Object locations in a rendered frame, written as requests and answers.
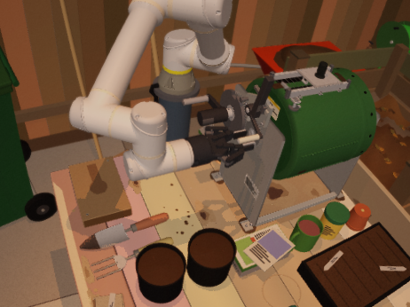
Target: red container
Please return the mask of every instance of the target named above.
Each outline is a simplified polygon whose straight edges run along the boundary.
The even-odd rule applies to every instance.
[[[346,226],[355,232],[362,231],[365,229],[366,223],[371,214],[372,212],[368,206],[364,203],[358,203],[351,210],[351,217],[349,218],[349,221],[347,221]]]

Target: green cup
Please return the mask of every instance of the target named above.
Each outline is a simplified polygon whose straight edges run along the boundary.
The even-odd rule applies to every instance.
[[[319,233],[311,235],[314,233],[314,229],[312,229],[311,227],[311,222],[313,222],[319,227]],[[295,244],[295,250],[305,253],[310,251],[315,246],[322,232],[323,224],[317,217],[310,215],[300,216],[289,239],[293,244]]]

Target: fork tine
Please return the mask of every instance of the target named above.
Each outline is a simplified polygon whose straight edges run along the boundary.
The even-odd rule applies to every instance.
[[[99,269],[97,269],[96,271],[93,271],[93,272],[100,272],[100,271],[103,271],[103,270],[105,270],[105,269],[108,269],[108,268],[110,268],[110,267],[112,267],[112,266],[115,266],[116,264],[110,264],[110,265],[106,265],[106,266],[103,266],[103,267],[101,267],[101,268],[99,268]]]
[[[91,266],[97,265],[97,264],[102,264],[103,262],[108,261],[108,260],[113,259],[113,258],[114,258],[114,256],[110,256],[110,257],[108,257],[108,258],[106,258],[106,259],[103,259],[103,260],[97,261],[97,262],[94,263],[94,264],[91,264]]]
[[[121,271],[121,270],[122,270],[122,269],[118,269],[118,270],[115,270],[115,271],[109,272],[109,273],[107,273],[107,274],[104,274],[104,275],[98,276],[98,277],[97,277],[97,280],[99,280],[99,279],[103,279],[103,278],[105,278],[106,276],[109,276],[109,275],[111,275],[111,274],[117,273],[117,272],[119,272],[119,271]]]

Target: trowel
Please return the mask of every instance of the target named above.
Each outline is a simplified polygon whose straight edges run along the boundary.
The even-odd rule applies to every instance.
[[[103,249],[110,248],[114,244],[124,242],[129,239],[126,232],[139,231],[167,221],[170,217],[168,213],[161,213],[156,216],[145,218],[135,224],[132,224],[130,228],[125,229],[122,224],[116,224],[108,227],[102,231],[96,232],[83,242],[80,246],[81,249]]]

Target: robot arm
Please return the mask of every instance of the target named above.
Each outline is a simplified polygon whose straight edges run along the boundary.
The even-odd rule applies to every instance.
[[[189,57],[178,50],[180,42],[173,46],[178,51],[174,52],[175,57],[164,55],[168,69],[196,67],[225,74],[234,48],[224,40],[222,28],[229,21],[231,9],[232,0],[133,0],[130,4],[130,15],[90,95],[73,102],[69,119],[80,130],[131,142],[133,150],[123,156],[131,180],[189,169],[197,160],[194,156],[198,150],[189,141],[166,142],[167,115],[161,105],[143,102],[132,109],[120,106],[155,27],[164,18],[173,18],[186,21],[195,32],[196,39],[189,46],[184,45]]]

